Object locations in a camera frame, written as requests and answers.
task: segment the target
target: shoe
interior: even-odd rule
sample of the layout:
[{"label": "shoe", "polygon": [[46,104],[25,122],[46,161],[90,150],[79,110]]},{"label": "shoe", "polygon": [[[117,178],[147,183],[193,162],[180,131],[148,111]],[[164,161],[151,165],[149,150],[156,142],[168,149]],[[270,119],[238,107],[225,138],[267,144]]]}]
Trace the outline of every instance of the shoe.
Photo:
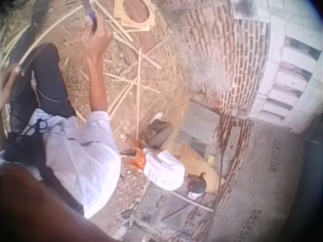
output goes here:
[{"label": "shoe", "polygon": [[152,122],[154,122],[156,119],[160,120],[163,117],[163,113],[162,112],[158,112],[155,114],[155,116],[150,120],[149,124],[152,124]]}]

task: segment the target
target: man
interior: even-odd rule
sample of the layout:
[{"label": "man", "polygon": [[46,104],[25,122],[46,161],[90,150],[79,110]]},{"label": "man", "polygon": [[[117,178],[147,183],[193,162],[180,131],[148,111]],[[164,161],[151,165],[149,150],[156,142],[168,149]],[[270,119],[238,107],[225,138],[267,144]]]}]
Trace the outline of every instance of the man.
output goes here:
[{"label": "man", "polygon": [[[121,159],[106,112],[107,98],[102,75],[102,55],[113,36],[100,15],[97,15],[96,32],[92,33],[91,29],[92,21],[86,17],[81,41],[89,69],[89,101],[92,113],[87,117],[83,129],[77,127],[75,110],[70,104],[59,70],[58,51],[51,43],[43,44],[31,53],[26,61],[24,76],[17,80],[24,87],[10,101],[12,133],[5,151],[1,153],[0,163],[3,165],[0,167],[0,213],[3,215],[1,221],[13,222],[6,223],[7,227],[16,226],[15,229],[27,237],[32,236],[28,231],[38,234],[36,231],[42,230],[42,226],[52,229],[50,234],[54,236],[58,232],[56,229],[64,226],[63,218],[78,223],[77,226],[67,226],[65,232],[73,226],[76,232],[75,229],[82,229],[83,225],[87,232],[91,231],[89,227],[94,225],[87,224],[75,213],[71,213],[66,204],[90,218],[107,203],[120,176]],[[32,70],[36,78],[39,102],[31,88]],[[19,72],[19,67],[10,67],[2,72],[1,108],[10,96]],[[43,185],[36,182],[26,169]],[[55,198],[54,194],[65,204]],[[55,215],[56,209],[61,217]],[[62,224],[53,225],[51,228],[49,223]],[[45,232],[39,231],[39,238],[43,233]]]},{"label": "man", "polygon": [[205,172],[199,176],[185,174],[184,165],[169,151],[161,147],[174,130],[169,122],[161,121],[163,113],[157,113],[149,122],[145,144],[129,137],[137,147],[136,160],[129,160],[157,186],[173,191],[180,187],[189,192],[190,198],[197,198],[206,190]]}]

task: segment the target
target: dark pants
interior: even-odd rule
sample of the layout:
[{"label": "dark pants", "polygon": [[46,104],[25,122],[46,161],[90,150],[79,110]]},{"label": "dark pants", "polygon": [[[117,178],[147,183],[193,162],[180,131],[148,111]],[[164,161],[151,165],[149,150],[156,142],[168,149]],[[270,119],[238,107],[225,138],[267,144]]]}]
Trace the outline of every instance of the dark pants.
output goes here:
[{"label": "dark pants", "polygon": [[[25,76],[16,80],[20,91],[16,90],[17,94],[14,93],[10,101],[12,132],[23,130],[38,107],[51,115],[66,118],[75,115],[59,69],[59,60],[56,46],[53,43],[45,43],[35,48],[25,61]],[[36,78],[39,103],[31,87],[32,70]]]},{"label": "dark pants", "polygon": [[147,145],[154,149],[160,149],[174,130],[171,123],[159,119],[154,120],[149,128],[154,132],[154,135],[147,139]]}]

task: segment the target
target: white shirt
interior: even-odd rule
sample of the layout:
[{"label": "white shirt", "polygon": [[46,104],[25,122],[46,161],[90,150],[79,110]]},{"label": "white shirt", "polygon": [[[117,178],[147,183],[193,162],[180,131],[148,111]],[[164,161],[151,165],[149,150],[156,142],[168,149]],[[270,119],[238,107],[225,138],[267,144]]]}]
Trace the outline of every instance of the white shirt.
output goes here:
[{"label": "white shirt", "polygon": [[184,181],[185,167],[167,150],[157,155],[148,149],[143,149],[146,164],[143,173],[160,188],[173,191]]},{"label": "white shirt", "polygon": [[41,130],[47,166],[83,205],[84,216],[90,218],[107,203],[120,176],[121,158],[107,112],[92,112],[83,129],[78,129],[74,116],[52,116],[39,108],[29,124],[33,125],[39,118],[48,124],[45,130]]}]

